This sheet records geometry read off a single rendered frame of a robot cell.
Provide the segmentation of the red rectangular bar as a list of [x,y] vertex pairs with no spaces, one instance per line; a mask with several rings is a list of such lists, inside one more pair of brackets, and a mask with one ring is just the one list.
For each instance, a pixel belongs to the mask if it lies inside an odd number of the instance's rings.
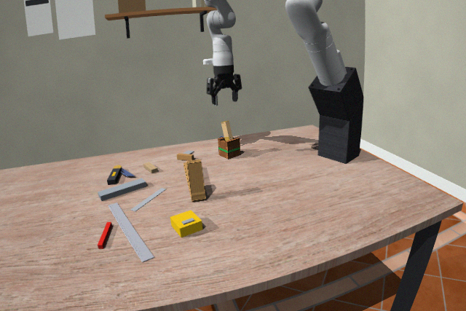
[[103,234],[100,237],[100,240],[99,240],[99,243],[98,243],[98,249],[103,249],[104,248],[104,246],[106,244],[106,241],[107,241],[107,238],[108,238],[108,235],[109,235],[109,232],[111,231],[111,228],[112,228],[112,223],[107,222],[106,226],[105,226],[105,228],[103,230]]

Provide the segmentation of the grey flat bar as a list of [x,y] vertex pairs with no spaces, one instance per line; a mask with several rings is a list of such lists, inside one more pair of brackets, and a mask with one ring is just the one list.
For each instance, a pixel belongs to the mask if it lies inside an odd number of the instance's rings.
[[108,205],[108,207],[110,208],[111,212],[114,215],[114,218],[118,222],[119,226],[121,227],[126,238],[129,240],[131,246],[137,253],[140,260],[142,262],[145,262],[149,259],[153,259],[154,256],[146,247],[145,243],[142,241],[138,233],[135,231],[132,224],[129,222],[118,203],[116,202],[114,204]]
[[137,211],[139,208],[143,207],[146,203],[148,203],[149,201],[151,201],[152,199],[154,199],[157,195],[161,194],[163,191],[165,191],[166,189],[164,188],[161,188],[159,189],[158,191],[156,191],[155,193],[153,193],[151,196],[149,196],[148,198],[146,198],[144,201],[142,201],[141,203],[139,203],[138,205],[136,205],[134,208],[132,208],[131,210],[132,211]]

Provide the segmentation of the brown wooden block with green band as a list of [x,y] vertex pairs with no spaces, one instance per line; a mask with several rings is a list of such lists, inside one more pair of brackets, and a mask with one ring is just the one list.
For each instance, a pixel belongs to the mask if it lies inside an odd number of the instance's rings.
[[224,137],[218,138],[218,153],[227,159],[240,155],[240,138],[225,141]]

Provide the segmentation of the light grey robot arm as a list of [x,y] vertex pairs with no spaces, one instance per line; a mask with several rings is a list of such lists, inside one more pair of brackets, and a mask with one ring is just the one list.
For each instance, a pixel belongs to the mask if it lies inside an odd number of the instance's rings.
[[[208,7],[207,25],[213,40],[213,58],[204,59],[203,64],[214,66],[234,65],[232,38],[221,33],[220,28],[234,26],[236,17],[227,0],[204,0]],[[286,12],[302,38],[320,83],[333,86],[340,83],[347,74],[341,53],[336,49],[327,23],[320,22],[317,11],[323,0],[287,0]],[[321,24],[322,23],[322,24]]]

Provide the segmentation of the grey rectangular bar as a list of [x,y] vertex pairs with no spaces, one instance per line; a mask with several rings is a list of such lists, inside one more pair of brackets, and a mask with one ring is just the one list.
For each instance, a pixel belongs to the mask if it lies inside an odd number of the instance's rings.
[[146,182],[142,178],[139,178],[137,180],[127,182],[125,184],[121,184],[118,186],[111,187],[109,189],[105,189],[103,191],[99,191],[98,196],[101,201],[104,201],[144,187],[146,187]]

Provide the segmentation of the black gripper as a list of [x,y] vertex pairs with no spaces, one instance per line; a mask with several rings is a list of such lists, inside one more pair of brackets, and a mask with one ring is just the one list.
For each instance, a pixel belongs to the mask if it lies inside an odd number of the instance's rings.
[[[242,89],[241,78],[239,74],[234,73],[234,65],[230,66],[213,66],[213,78],[207,78],[207,94],[212,96],[212,104],[218,105],[218,92],[224,88],[232,89],[232,100],[234,102],[238,99],[238,90]],[[234,80],[234,82],[233,82]],[[215,85],[213,86],[215,82]],[[234,89],[233,89],[234,88]],[[209,91],[210,90],[210,91]]]

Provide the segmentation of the yellow box with grey clip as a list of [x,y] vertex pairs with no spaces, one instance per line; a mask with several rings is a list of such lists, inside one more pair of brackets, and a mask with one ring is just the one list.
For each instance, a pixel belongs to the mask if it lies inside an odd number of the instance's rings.
[[191,210],[170,217],[171,225],[180,237],[202,230],[202,220]]

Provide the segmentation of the small tan wooden block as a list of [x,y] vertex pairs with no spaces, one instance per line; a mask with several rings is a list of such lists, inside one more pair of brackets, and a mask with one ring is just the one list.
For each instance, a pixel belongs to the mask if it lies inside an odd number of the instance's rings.
[[144,163],[144,164],[143,164],[143,167],[144,167],[145,169],[147,169],[147,171],[149,171],[150,173],[156,173],[156,172],[158,172],[157,167],[155,167],[154,165],[152,165],[150,162]]

